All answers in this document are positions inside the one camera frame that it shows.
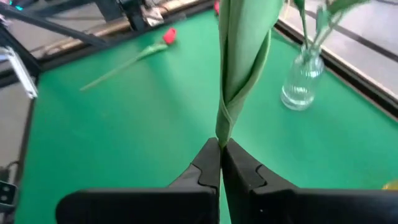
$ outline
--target clear glass bottle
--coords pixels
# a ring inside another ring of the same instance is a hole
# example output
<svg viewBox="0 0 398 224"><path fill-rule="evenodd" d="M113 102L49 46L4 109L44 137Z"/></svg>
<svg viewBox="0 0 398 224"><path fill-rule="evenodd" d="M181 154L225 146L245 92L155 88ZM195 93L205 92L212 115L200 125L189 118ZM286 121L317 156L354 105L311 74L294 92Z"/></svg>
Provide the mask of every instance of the clear glass bottle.
<svg viewBox="0 0 398 224"><path fill-rule="evenodd" d="M313 102L315 90L325 68L320 52L320 48L307 50L303 45L301 54L294 60L280 96L288 108L305 110Z"/></svg>

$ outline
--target green stem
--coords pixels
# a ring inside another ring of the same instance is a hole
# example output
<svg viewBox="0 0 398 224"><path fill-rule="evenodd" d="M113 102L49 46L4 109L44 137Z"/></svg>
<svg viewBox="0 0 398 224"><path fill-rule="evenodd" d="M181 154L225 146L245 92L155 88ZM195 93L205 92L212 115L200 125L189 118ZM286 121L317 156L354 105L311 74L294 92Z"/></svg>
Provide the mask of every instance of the green stem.
<svg viewBox="0 0 398 224"><path fill-rule="evenodd" d="M167 44L165 43L159 43L159 44L154 44L152 46L148 46L146 47L141 53L139 53L136 57L128 60L127 62L124 62L122 65L120 65L119 67L105 73L104 75L100 76L99 78L97 78L96 80L92 81L91 83L83 86L80 88L80 91L85 91L89 88L92 88L96 85L98 85L99 83L101 83L102 81L105 81L107 79L109 79L110 77L112 77L113 75L119 73L121 70L124 70L125 68L127 68L128 66L130 66L131 64L133 64L134 62L148 56L151 55L155 52L159 52L161 50L165 50L167 48Z"/></svg>
<svg viewBox="0 0 398 224"><path fill-rule="evenodd" d="M307 32L307 23L305 19L305 10L300 12L301 22L303 24L303 31L304 31L304 44L305 48L308 49L308 32Z"/></svg>
<svg viewBox="0 0 398 224"><path fill-rule="evenodd" d="M316 48L319 48L322 43L324 43L324 41L326 40L326 38L328 38L328 36L330 35L330 33L333 31L333 29L335 29L335 27L338 25L338 23L341 21L341 19L343 18L343 13L341 13L338 18L335 20L335 22L331 22L327 28L327 30L325 32L322 32L322 30L320 32L318 32L312 42L312 45L310 47L310 50L314 50Z"/></svg>

